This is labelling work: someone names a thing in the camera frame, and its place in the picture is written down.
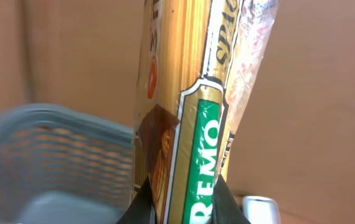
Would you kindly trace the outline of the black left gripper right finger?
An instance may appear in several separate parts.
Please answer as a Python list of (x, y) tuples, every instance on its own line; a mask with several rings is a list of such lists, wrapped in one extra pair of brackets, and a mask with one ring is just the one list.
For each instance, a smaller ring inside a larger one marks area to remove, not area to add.
[(215, 184), (212, 205), (211, 224), (250, 224), (221, 175)]

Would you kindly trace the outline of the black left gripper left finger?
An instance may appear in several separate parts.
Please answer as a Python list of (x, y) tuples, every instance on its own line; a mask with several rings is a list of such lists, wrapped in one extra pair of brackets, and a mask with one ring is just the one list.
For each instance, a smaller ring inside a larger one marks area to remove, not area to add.
[(156, 224), (153, 196), (147, 177), (127, 211), (116, 224)]

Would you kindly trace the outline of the San Remo spaghetti pack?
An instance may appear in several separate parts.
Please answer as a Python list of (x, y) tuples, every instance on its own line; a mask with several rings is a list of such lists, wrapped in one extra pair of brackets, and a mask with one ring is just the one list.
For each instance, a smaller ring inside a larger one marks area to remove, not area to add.
[(146, 0), (136, 81), (133, 191), (151, 223), (210, 223), (276, 0)]

